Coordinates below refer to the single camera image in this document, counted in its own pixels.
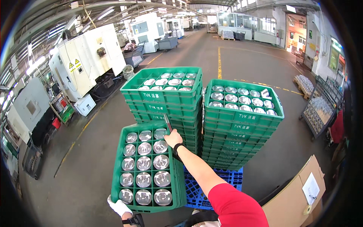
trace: red bucket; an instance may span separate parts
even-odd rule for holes
[[[59,128],[61,127],[61,123],[60,123],[60,121],[58,120],[58,118],[57,118],[57,117],[53,120],[52,125],[53,125],[56,129],[59,129]]]

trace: wooden pallet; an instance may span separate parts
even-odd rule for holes
[[[310,98],[311,93],[307,92],[304,86],[301,86],[300,83],[297,80],[295,80],[295,78],[293,79],[293,82],[296,83],[298,85],[299,90],[303,92],[304,99],[308,100]]]
[[[222,38],[223,40],[235,40],[234,38],[223,38],[223,36],[221,36],[221,38]]]

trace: cardboard box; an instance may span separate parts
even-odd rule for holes
[[[308,203],[302,186],[304,186],[310,173],[313,173],[320,189],[317,199],[312,204],[313,211],[318,204],[321,204],[321,197],[325,192],[324,174],[315,155],[312,155],[290,183],[262,206],[270,227],[299,227],[313,221],[313,212],[310,215],[303,214]]]

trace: paper sheet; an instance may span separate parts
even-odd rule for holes
[[[309,205],[313,204],[320,191],[318,183],[315,180],[313,173],[310,173],[304,186],[302,186],[302,191],[305,194],[307,203]]]

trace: white box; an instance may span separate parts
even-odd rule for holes
[[[86,95],[83,98],[80,98],[74,105],[78,112],[85,117],[91,112],[91,110],[95,106],[96,103],[93,101],[90,94]]]

